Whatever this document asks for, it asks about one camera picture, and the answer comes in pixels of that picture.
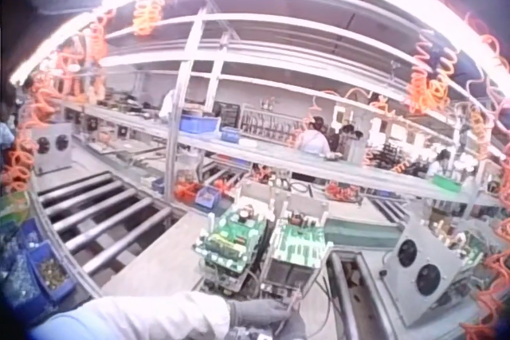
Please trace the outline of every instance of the green tray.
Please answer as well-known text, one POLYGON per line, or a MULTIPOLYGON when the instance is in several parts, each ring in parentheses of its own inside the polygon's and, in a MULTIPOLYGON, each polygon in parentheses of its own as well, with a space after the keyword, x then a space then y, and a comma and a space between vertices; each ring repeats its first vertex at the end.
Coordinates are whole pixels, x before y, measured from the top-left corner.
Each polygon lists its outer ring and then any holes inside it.
POLYGON ((442 189, 453 191, 454 193, 460 193, 462 189, 462 185, 460 183, 455 182, 453 179, 442 177, 441 175, 434 175, 432 183, 442 189))

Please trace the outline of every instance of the circuit board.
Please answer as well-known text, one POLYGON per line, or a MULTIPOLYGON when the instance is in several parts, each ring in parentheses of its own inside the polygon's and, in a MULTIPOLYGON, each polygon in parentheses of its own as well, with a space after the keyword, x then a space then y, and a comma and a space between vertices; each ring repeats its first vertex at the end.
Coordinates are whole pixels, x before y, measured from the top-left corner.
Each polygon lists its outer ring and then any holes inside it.
POLYGON ((267 220, 252 205, 227 211, 210 233, 203 233, 194 250, 209 264, 241 274, 252 263, 267 220))
POLYGON ((301 227, 288 223, 288 219, 277 222, 277 241, 273 259, 306 268, 319 268, 326 252, 324 228, 316 225, 301 227))

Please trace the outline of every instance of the person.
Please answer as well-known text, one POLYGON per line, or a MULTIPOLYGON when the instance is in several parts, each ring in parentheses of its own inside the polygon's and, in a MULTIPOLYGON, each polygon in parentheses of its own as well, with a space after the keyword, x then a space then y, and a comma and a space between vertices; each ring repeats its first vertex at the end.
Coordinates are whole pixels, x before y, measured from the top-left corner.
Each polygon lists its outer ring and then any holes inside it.
POLYGON ((276 300, 225 300, 197 291, 172 296, 94 299, 54 315, 30 335, 37 340, 222 340, 235 327, 274 328, 275 340, 306 340, 298 311, 276 300))
POLYGON ((163 104, 161 105, 158 116, 164 123, 168 123, 169 114, 172 113, 174 109, 174 96, 175 89, 171 89, 163 99, 163 104))
MULTIPOLYGON (((309 154, 330 154, 328 140, 322 133, 323 126, 324 119, 322 117, 313 117, 313 121, 308 124, 308 129, 297 137, 294 147, 309 154)), ((292 178, 302 182, 314 182, 316 180, 315 177, 299 173, 292 173, 292 178)))
POLYGON ((349 147, 352 140, 352 136, 355 133, 354 125, 346 123, 342 126, 339 133, 339 141, 336 151, 344 156, 349 154, 349 147))
POLYGON ((432 178, 436 174, 445 176, 450 155, 451 154, 448 149, 441 150, 437 155, 436 160, 430 164, 426 177, 432 178))

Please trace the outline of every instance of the gray glove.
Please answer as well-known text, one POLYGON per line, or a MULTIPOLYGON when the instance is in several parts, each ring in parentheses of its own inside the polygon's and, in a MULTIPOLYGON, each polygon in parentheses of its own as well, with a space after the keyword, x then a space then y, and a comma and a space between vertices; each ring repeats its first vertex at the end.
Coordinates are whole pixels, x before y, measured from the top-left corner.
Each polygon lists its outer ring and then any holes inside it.
POLYGON ((275 340, 306 340, 306 327, 299 311, 292 311, 275 340))
POLYGON ((287 320, 287 307, 271 299, 255 299, 245 302, 230 300, 230 328, 266 328, 274 323, 287 320))

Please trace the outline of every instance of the white metal casing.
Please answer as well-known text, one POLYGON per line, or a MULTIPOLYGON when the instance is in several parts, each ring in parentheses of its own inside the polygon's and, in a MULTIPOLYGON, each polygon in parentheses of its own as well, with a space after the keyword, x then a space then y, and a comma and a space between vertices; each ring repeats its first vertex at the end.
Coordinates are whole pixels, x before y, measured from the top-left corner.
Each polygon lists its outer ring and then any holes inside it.
POLYGON ((437 238, 428 226, 420 225, 420 222, 414 219, 406 226, 384 268, 387 274, 382 280, 407 326, 417 322, 448 290, 457 274, 465 269, 455 251, 450 250, 437 238), (399 249, 406 240, 412 240, 418 249, 416 259, 409 267, 403 267, 398 258, 399 249), (441 279, 435 291, 424 296, 419 292, 416 281, 418 272, 427 264, 434 264, 439 268, 441 279))
POLYGON ((32 140, 38 145, 34 151, 34 171, 37 175, 71 167, 71 123, 55 123, 31 129, 32 140), (67 145, 57 147, 57 140, 67 145))

